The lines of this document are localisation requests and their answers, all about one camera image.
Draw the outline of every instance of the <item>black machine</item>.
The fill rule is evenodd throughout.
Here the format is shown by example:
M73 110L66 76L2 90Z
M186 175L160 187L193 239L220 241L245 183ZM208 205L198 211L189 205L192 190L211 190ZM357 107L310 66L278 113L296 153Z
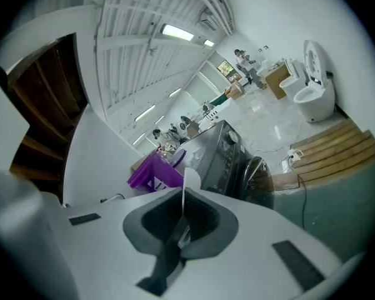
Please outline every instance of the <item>black machine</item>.
M176 169L181 174L186 167L194 169L201 189L273 207L270 195L255 183L269 176L265 162L244 148L241 136L225 120L185 142L175 154L182 149L186 155Z

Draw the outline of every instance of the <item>cardboard box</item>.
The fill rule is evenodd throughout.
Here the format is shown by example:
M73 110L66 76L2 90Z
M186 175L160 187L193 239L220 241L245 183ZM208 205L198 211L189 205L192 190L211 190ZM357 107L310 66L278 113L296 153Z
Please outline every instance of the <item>cardboard box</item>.
M199 134L199 130L200 130L199 124L196 121L191 121L186 128L187 135L190 138L197 136Z
M238 97L242 96L243 94L244 94L243 87L238 82L235 82L229 88L229 92L226 94L226 97L228 99L232 98L236 100Z
M265 81L269 88L273 91L276 99L282 99L286 97L286 93L283 91L279 84L290 76L289 71L285 64L279 65L275 69L268 71L265 75Z

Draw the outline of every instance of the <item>wooden stair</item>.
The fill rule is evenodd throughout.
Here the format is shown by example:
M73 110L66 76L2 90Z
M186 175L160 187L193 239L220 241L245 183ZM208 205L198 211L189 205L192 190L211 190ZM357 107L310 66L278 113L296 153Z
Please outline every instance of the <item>wooden stair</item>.
M30 128L10 171L63 201L69 145L88 103L79 80L73 36L66 36L25 57L0 85Z
M292 167L300 175L299 183L306 186L337 181L375 161L375 138L369 131L361 132L351 119L294 143L291 148L303 153Z

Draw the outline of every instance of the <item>black cable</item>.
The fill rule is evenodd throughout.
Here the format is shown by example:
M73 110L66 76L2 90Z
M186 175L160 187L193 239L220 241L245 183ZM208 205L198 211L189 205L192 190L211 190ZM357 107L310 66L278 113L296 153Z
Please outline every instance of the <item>black cable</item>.
M287 163L289 164L289 167L294 171L291 163L290 163L290 159L292 158L292 156L290 156L288 159L287 159ZM304 180L303 178L300 176L300 174L297 174L297 178L299 179L299 183L300 183L300 180L301 180L301 183L302 185L304 186L304 201L302 203L302 209L301 209L301 226L302 226L302 229L303 230L306 230L306 227L304 225L304 212L306 210L306 206L307 206L307 187L306 187L306 184L304 183Z

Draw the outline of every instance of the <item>wooden step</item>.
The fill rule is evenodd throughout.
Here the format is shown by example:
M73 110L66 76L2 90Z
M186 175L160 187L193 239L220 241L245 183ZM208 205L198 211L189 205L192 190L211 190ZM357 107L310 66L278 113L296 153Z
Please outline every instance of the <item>wooden step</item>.
M70 118L74 118L78 115L80 109L68 85L56 49L51 48L48 50L36 63L39 64L44 72L46 81L51 86L61 107L64 108L64 111Z
M371 132L366 131L361 134L356 134L353 137L350 137L349 139L333 146L329 147L325 150L316 152L314 154L309 154L305 157L302 157L299 161L296 161L293 163L293 167L298 168L301 166L304 166L306 164L315 163L317 161L320 161L322 159L329 158L337 153L340 153L344 150L347 150L357 144L359 144L361 141L364 141L365 139L371 137Z
M31 167L21 166L19 164L12 164L10 172L25 179L29 180L46 180L46 181L59 181L58 174L54 174L45 170L33 169Z
M30 124L34 123L39 129L44 131L59 144L66 144L68 142L68 140L39 112L17 83L13 85L9 91L9 95L22 106L22 108L19 106L17 108Z
M308 138L303 139L301 141L298 141L298 142L296 142L294 144L291 144L290 148L291 149L297 149L297 148L299 148L299 147L301 147L301 146L303 146L305 144L308 144L308 143L311 143L311 142L313 142L315 140L321 139L322 137L327 136L328 134L331 134L334 131L337 131L337 130L339 130L339 129L343 128L344 126L346 126L348 124L351 124L351 123L353 123L351 121L351 119L346 119L346 120L340 122L339 124L337 124L337 125L335 125L333 127L330 127L329 129L327 129L327 130L325 130L323 132L320 132L320 133L317 133L317 134L313 135L312 137L308 137Z
M372 164L374 162L375 162L375 154L372 155L371 157L361 161L359 164L356 164L356 165L354 165L352 167L349 167L345 170L336 172L336 173L331 174L331 175L326 176L326 177L321 177L321 178L318 178L318 179L315 179L315 180L306 181L305 185L306 185L307 188L308 187L313 188L313 187L316 187L316 186L322 186L322 185L325 185L325 184L333 183L334 181L338 181L342 178L345 178L345 177L348 177L348 176L351 176L351 175L355 174L356 172L364 169L365 167L369 166L370 164Z
M70 124L70 126L73 126L72 120L69 118L68 113L64 110L63 105L58 101L58 98L57 98L57 95L62 94L62 91L63 91L63 90L61 90L62 86L51 87L48 80L46 79L46 75L45 75L45 73L44 73L44 71L43 71L43 69L40 65L39 60L36 60L34 65L36 66L36 69L37 69L37 71L40 75L40 78L43 82L43 86L46 87L47 93L50 94L53 103L56 105L56 109L58 109L58 111L60 111L62 113L62 115L64 116L64 119L67 121L67 123Z
M360 134L360 130L355 127L354 129L350 130L349 132L346 132L338 137L334 137L334 139L324 142L316 147L312 147L311 149L308 150L303 150L302 153L304 154L304 157L318 153L320 151L326 150L327 148L331 148L336 146L339 143L342 143L343 141L350 139L351 137L354 137L356 134Z
M352 131L353 129L356 129L358 131L358 133L360 133L360 130L357 128L357 126L353 122L350 122L347 125L345 125L344 127L340 128L338 130L335 130L335 131L333 131L332 133L330 133L326 136L320 137L319 139L316 139L316 140L311 141L307 144L299 146L296 149L301 150L301 151L310 150L310 149L315 148L317 146L320 146L320 145L322 145L322 144L324 144L328 141L336 139L339 136L342 136L343 134L348 133L349 131Z
M79 108L84 108L88 103L83 91L83 80L79 77L78 61L75 58L75 46L73 37L69 36L55 47L56 54L59 56L61 69L66 76L68 86L74 96Z
M43 146L43 144L37 142L29 136L25 136L21 144L29 149L32 149L33 151L37 152L42 156L49 157L57 161L64 161L64 158L58 152L46 146Z
M342 160L348 159L352 156L355 156L356 154L359 154L360 152L364 151L365 149L371 147L375 144L375 139L373 137L369 137L363 142L360 142L359 144L355 145L354 147L351 147L345 151L342 151L340 153L335 154L334 156L328 157L326 159L306 164L305 166L301 167L295 167L294 170L299 173L309 173L311 171L315 171L318 169L322 169L328 166L331 166L333 164L336 164Z
M13 70L8 74L8 86L12 87L12 85L21 77L21 75L25 72L27 68L32 66L32 64L38 59L42 54L44 54L47 50L53 48L57 43L63 41L65 37L60 37L56 39L52 43L49 43L40 49L32 52L30 55L26 56L22 59Z
M351 156L348 159L339 161L331 166L324 167L315 171L307 172L307 173L302 173L300 174L301 178L303 181L310 181L310 180L315 180L319 178L324 178L326 176L329 176L334 173L341 172L345 169L349 169L364 160L367 160L368 158L372 157L375 155L375 144L370 146L369 148L365 149L364 151L361 151L360 153L357 153L353 156Z
M18 79L24 94L31 100L37 110L62 133L73 128L72 121L59 104L44 76L39 73L41 68L34 63Z

